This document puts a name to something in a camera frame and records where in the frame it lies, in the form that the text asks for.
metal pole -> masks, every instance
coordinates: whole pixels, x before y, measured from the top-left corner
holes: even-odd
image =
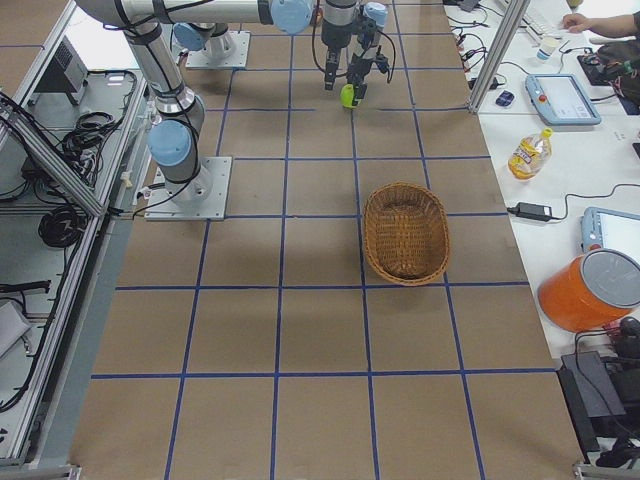
[[[638,480],[640,471],[627,470],[626,468],[597,467],[578,463],[574,465],[573,472],[578,480]]]
[[[56,468],[20,469],[0,473],[0,480],[75,480],[80,478],[80,467],[66,465]]]
[[[478,110],[480,110],[484,96],[489,91],[493,77],[498,71],[500,62],[502,62],[528,6],[529,0],[511,0],[509,2],[504,18],[489,48],[489,55],[487,55],[478,79],[473,85],[473,90],[471,90],[471,96],[469,97],[469,111],[471,113],[478,113]]]

plastic bottle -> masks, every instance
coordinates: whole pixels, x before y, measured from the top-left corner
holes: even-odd
[[[542,132],[529,135],[520,141],[509,158],[509,170],[519,180],[527,180],[536,175],[551,157],[553,130],[545,128]]]

woven basket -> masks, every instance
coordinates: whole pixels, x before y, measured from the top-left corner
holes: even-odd
[[[398,182],[373,192],[364,232],[369,265],[390,282],[426,285],[447,268],[447,216],[438,197],[424,187]]]

orange bucket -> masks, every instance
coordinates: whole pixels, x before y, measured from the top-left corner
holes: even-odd
[[[615,250],[592,250],[540,285],[538,301],[565,330],[601,327],[640,305],[640,265]]]

mounting plate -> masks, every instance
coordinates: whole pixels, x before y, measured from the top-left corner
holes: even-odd
[[[187,68],[194,70],[230,70],[246,68],[249,56],[249,32],[227,32],[236,46],[236,51],[226,58],[211,58],[202,52],[189,52]]]
[[[229,193],[229,179],[231,178],[231,157],[205,157],[202,159],[202,168],[211,172],[213,186],[211,193],[202,201],[190,203],[175,203],[169,200],[166,203],[151,207],[145,211],[147,220],[224,220],[224,212],[227,206]],[[155,183],[164,182],[164,175],[158,169],[154,178]],[[149,205],[166,200],[169,194],[164,188],[152,190],[149,197]]]

